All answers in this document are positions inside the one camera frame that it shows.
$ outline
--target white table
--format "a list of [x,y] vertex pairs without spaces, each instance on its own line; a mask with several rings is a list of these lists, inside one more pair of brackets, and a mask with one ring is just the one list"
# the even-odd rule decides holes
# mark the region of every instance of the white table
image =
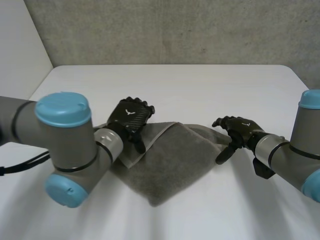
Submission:
[[[155,106],[150,122],[210,127],[218,117],[242,116],[290,139],[306,89],[281,65],[60,66],[31,99],[59,91],[81,93],[98,125],[120,99],[139,97]],[[1,164],[11,166],[43,151],[10,143],[0,148]],[[47,162],[0,179],[0,239],[318,240],[320,204],[277,175],[257,177],[252,159],[252,153],[238,150],[156,208],[110,172],[81,207],[62,207],[43,190],[53,170]]]

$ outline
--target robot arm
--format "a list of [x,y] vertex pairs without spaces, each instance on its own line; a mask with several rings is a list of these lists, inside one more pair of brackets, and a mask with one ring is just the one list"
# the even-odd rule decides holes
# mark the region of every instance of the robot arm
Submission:
[[38,102],[0,96],[0,111],[0,146],[14,142],[48,149],[55,170],[45,190],[70,208],[87,198],[122,152],[124,141],[145,151],[139,132],[155,113],[147,102],[129,97],[94,131],[88,100],[73,92],[53,93]]
[[251,150],[255,173],[269,179],[278,174],[305,196],[320,203],[320,91],[302,94],[291,140],[266,133],[254,121],[241,117],[218,118],[213,127],[221,126],[231,137],[229,146],[216,158],[227,161],[239,148]]

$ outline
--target light blue joint cap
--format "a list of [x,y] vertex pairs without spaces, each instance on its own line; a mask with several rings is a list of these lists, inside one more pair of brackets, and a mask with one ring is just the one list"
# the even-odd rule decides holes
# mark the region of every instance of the light blue joint cap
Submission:
[[89,102],[75,92],[57,92],[41,98],[35,105],[37,118],[50,126],[74,128],[91,118]]
[[58,204],[76,208],[88,197],[87,191],[71,179],[51,174],[45,181],[46,193]]
[[320,203],[320,169],[307,177],[302,185],[301,192]]
[[299,107],[304,109],[320,109],[320,89],[304,91],[299,102]]

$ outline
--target robotic hand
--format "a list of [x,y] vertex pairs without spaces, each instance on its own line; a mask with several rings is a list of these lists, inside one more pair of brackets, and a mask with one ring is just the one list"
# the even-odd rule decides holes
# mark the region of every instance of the robotic hand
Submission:
[[216,158],[218,165],[225,163],[237,149],[247,148],[249,140],[258,133],[264,133],[263,129],[254,121],[242,117],[225,116],[218,118],[212,127],[220,126],[228,132],[231,142]]
[[[215,162],[218,165],[225,163],[236,152],[237,149],[246,148],[255,153],[257,142],[266,133],[255,121],[242,117],[225,116],[218,118],[212,127],[220,126],[226,130],[231,137],[229,145],[216,157]],[[255,174],[261,178],[269,179],[275,172],[260,162],[256,157],[253,159]]]
[[143,154],[146,147],[140,132],[153,114],[154,106],[148,106],[146,101],[129,96],[118,103],[104,128],[114,130],[122,139],[128,139],[134,144],[136,151]]

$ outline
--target gray towel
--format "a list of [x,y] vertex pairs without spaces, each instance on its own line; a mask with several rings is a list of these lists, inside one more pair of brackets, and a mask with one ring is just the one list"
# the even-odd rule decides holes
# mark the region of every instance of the gray towel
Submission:
[[154,207],[208,173],[230,142],[213,129],[174,122],[147,124],[141,135],[147,152],[126,145],[111,171]]

